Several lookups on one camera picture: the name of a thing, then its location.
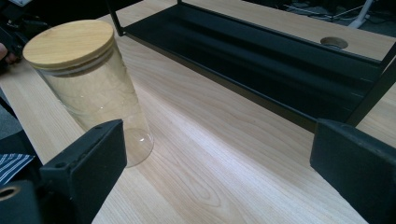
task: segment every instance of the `wooden table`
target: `wooden table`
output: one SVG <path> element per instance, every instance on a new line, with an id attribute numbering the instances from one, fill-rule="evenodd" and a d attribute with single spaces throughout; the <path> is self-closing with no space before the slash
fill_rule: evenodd
<path id="1" fill-rule="evenodd" d="M 189 1 L 381 60 L 394 38 L 240 1 Z M 118 12 L 128 25 L 176 3 L 145 0 Z M 109 21 L 109 16 L 99 20 Z M 190 69 L 116 36 L 155 147 L 125 169 L 94 223 L 364 223 L 309 165 L 314 135 Z M 0 85 L 40 159 L 47 162 L 83 131 L 25 61 Z M 396 147 L 396 87 L 358 128 Z"/>

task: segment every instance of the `bamboo lid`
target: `bamboo lid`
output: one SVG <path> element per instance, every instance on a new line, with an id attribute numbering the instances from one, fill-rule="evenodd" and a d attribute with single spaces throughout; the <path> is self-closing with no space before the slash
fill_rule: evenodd
<path id="1" fill-rule="evenodd" d="M 63 69 L 103 54 L 114 42 L 113 27 L 104 21 L 71 21 L 31 39 L 23 57 L 35 68 Z"/>

